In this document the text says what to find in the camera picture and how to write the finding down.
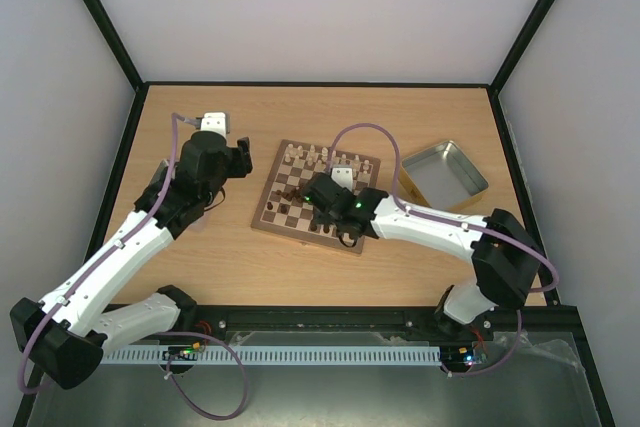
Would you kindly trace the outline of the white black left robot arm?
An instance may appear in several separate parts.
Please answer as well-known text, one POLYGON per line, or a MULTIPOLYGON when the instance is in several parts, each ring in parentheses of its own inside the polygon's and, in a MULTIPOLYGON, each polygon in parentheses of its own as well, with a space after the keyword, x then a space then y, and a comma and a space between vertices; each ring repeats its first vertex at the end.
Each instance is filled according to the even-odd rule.
POLYGON ((250 141, 197 131, 178 160, 159 168, 112 238, 40 301, 17 302, 10 319, 19 349, 58 386, 84 382, 104 356, 147 336, 190 329, 197 303, 168 285, 108 311, 114 296, 153 256, 197 222, 224 183, 252 170, 250 141))

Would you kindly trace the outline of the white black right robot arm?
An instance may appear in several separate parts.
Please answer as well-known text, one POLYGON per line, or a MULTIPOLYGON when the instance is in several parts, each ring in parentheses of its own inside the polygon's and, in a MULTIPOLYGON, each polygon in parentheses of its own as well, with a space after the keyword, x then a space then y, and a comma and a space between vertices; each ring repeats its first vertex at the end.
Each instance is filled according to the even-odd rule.
POLYGON ((462 215, 401 202, 365 188, 355 194, 318 173, 302 188, 313 221, 333 226, 339 238, 406 241, 452 255, 473 267, 474 277, 445 290, 434 314, 438 331, 455 339, 496 307, 518 311, 532 292, 540 249, 509 212, 462 215))

